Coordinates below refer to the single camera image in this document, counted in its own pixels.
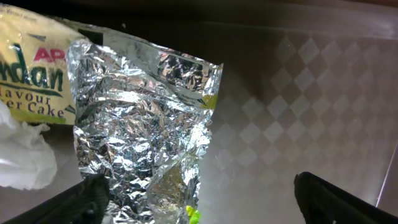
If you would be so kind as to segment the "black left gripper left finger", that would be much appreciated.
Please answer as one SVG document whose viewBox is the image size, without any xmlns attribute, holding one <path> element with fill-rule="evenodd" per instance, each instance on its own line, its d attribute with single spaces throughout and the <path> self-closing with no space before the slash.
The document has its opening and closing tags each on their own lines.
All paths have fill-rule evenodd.
<svg viewBox="0 0 398 224">
<path fill-rule="evenodd" d="M 91 174 L 79 184 L 4 223 L 101 224 L 108 204 L 108 180 L 103 174 Z"/>
</svg>

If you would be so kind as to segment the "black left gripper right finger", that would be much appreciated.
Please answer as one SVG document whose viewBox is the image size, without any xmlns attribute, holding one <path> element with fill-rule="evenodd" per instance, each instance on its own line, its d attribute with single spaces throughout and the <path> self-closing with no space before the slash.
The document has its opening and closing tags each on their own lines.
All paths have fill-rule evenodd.
<svg viewBox="0 0 398 224">
<path fill-rule="evenodd" d="M 397 224 L 397 217 L 310 172 L 295 176 L 294 194 L 306 224 Z"/>
</svg>

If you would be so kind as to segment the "white paper napkin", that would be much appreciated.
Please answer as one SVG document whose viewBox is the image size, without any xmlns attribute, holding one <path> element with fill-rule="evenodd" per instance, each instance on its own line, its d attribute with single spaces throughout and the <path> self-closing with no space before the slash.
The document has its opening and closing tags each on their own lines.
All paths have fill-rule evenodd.
<svg viewBox="0 0 398 224">
<path fill-rule="evenodd" d="M 1 103 L 1 186 L 39 190 L 50 185 L 57 173 L 53 149 L 41 132 L 46 124 L 31 126 L 12 117 Z"/>
</svg>

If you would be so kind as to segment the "silver foil snack wrapper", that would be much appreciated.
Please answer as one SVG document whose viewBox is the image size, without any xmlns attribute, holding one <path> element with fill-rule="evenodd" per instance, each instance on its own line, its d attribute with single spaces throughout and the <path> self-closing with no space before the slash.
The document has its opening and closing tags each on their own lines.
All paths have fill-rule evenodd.
<svg viewBox="0 0 398 224">
<path fill-rule="evenodd" d="M 223 67 L 105 27 L 1 5 L 1 103 L 73 128 L 83 177 L 103 174 L 102 223 L 199 223 L 199 161 Z"/>
</svg>

